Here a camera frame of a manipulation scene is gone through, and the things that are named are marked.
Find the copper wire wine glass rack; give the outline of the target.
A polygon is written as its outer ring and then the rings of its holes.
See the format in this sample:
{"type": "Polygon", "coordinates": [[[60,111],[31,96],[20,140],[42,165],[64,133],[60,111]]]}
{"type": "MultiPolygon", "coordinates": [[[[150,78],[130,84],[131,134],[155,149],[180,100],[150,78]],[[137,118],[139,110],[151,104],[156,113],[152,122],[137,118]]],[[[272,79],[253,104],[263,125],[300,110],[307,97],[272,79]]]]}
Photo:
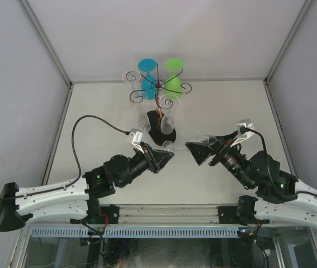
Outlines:
{"type": "Polygon", "coordinates": [[[192,91],[190,83],[181,81],[184,68],[181,59],[168,59],[164,66],[172,73],[166,80],[160,78],[159,65],[153,59],[141,60],[138,70],[128,70],[122,75],[122,80],[132,88],[130,102],[154,101],[154,110],[141,112],[141,128],[158,146],[175,142],[172,109],[179,106],[182,95],[192,91]]]}

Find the green plastic wine glass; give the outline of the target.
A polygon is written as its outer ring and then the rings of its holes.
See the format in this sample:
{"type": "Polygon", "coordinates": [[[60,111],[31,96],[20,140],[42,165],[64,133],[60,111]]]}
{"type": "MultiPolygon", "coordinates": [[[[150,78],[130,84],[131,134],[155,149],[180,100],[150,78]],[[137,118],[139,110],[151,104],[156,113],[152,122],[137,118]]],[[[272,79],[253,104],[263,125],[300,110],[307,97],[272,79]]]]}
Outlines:
{"type": "Polygon", "coordinates": [[[175,94],[178,98],[182,95],[181,79],[179,77],[184,67],[181,59],[171,58],[165,62],[165,68],[172,72],[172,75],[165,82],[166,93],[175,94]]]}

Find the blue plastic wine glass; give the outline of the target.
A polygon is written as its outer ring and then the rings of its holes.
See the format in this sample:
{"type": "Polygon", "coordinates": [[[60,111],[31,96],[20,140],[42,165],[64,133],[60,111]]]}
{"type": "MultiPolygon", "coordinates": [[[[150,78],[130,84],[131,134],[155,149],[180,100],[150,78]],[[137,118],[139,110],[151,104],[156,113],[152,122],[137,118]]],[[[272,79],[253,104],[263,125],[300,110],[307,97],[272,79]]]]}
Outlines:
{"type": "Polygon", "coordinates": [[[146,73],[143,75],[141,82],[141,93],[143,97],[148,100],[153,100],[155,95],[154,84],[155,77],[152,76],[152,72],[156,69],[157,62],[153,59],[142,59],[138,63],[138,68],[141,72],[146,73]]]}

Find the clear champagne flute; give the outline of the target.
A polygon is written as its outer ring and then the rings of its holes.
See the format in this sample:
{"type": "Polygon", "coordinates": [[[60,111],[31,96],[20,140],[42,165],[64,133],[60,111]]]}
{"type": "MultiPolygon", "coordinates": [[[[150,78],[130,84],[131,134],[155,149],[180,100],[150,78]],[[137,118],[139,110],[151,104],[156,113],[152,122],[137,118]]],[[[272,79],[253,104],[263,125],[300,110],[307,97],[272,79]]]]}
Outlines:
{"type": "Polygon", "coordinates": [[[125,71],[125,72],[122,74],[122,80],[123,80],[125,83],[135,84],[135,83],[140,82],[140,80],[141,80],[141,74],[140,74],[140,72],[137,71],[137,70],[128,70],[128,71],[125,71]]]}

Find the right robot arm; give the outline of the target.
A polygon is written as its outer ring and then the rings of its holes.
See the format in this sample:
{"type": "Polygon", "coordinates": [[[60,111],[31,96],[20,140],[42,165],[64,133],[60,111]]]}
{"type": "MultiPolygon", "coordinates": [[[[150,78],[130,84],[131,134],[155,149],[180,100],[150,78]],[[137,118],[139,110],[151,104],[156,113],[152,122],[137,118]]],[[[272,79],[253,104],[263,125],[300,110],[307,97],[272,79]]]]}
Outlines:
{"type": "Polygon", "coordinates": [[[256,130],[240,127],[237,131],[214,136],[206,141],[187,141],[186,148],[195,162],[209,166],[221,164],[246,190],[255,195],[239,197],[237,219],[291,222],[317,228],[317,190],[296,176],[280,169],[280,163],[268,153],[265,140],[261,151],[250,159],[241,153],[241,143],[256,130]]]}

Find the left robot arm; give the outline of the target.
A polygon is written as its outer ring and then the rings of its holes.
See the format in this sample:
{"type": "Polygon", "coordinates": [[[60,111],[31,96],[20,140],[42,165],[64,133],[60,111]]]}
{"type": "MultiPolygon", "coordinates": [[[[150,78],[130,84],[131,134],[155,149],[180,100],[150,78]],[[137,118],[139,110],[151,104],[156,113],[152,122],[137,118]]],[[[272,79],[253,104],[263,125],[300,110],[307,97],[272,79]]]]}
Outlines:
{"type": "Polygon", "coordinates": [[[0,232],[23,228],[36,221],[88,221],[101,219],[99,199],[113,195],[145,171],[159,173],[174,153],[156,150],[147,143],[135,149],[133,157],[115,155],[102,166],[77,179],[36,187],[4,185],[0,194],[0,232]]]}

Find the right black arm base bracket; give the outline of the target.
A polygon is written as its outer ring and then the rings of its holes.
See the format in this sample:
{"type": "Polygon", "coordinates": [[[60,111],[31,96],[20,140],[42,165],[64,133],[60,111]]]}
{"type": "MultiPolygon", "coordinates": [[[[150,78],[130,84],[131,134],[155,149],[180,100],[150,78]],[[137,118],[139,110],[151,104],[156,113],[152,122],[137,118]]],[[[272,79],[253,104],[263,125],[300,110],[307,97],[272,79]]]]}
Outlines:
{"type": "Polygon", "coordinates": [[[237,206],[225,205],[217,208],[220,224],[239,224],[239,216],[237,215],[237,206]]]}

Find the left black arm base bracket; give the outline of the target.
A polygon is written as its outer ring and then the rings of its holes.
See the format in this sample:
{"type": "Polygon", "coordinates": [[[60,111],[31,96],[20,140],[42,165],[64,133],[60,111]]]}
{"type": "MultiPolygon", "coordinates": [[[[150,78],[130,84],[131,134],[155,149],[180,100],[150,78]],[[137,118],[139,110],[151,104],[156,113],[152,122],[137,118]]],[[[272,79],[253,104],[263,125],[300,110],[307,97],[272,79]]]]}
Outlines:
{"type": "Polygon", "coordinates": [[[118,224],[120,216],[120,207],[116,205],[104,205],[101,207],[102,215],[99,217],[98,223],[118,224]]]}

